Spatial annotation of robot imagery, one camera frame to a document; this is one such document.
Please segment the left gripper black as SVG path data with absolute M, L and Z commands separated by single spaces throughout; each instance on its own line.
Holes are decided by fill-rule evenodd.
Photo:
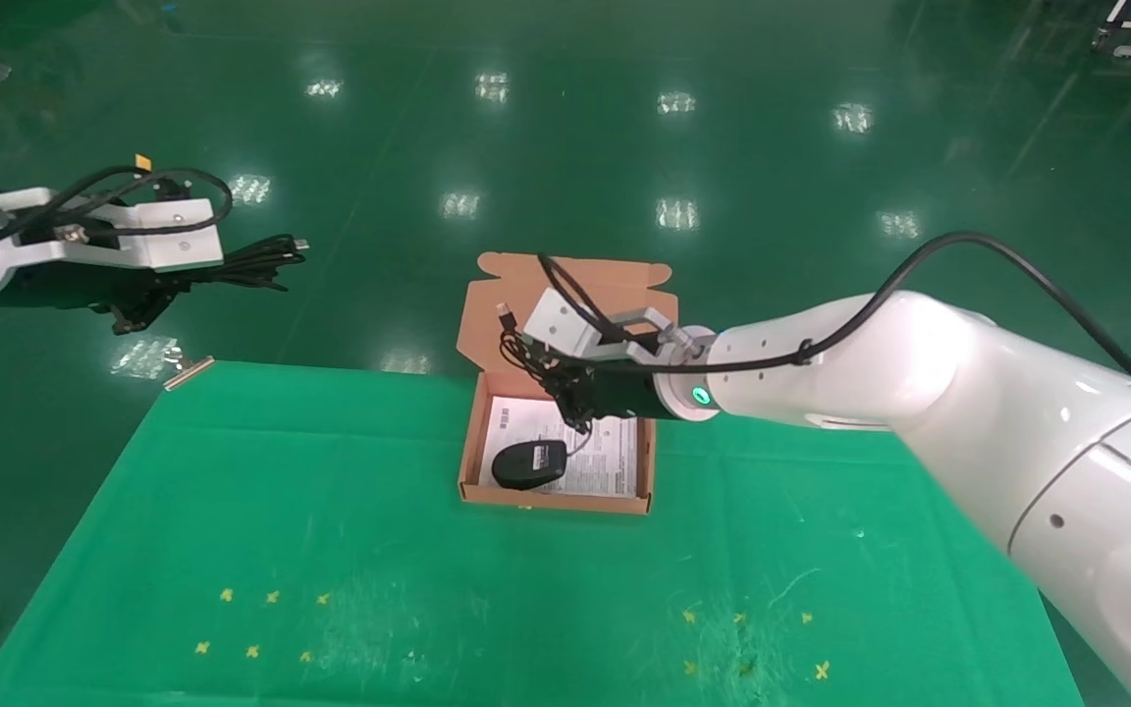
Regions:
M 144 331 L 200 276 L 200 233 L 62 238 L 15 245 L 15 304 L 112 314 L 112 334 Z

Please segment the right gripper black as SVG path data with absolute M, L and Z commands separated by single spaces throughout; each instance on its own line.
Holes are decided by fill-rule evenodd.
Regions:
M 547 346 L 529 337 L 515 337 L 513 367 L 554 397 L 566 428 L 592 434 L 596 419 L 661 419 L 663 400 L 654 376 L 614 368 L 564 367 Z

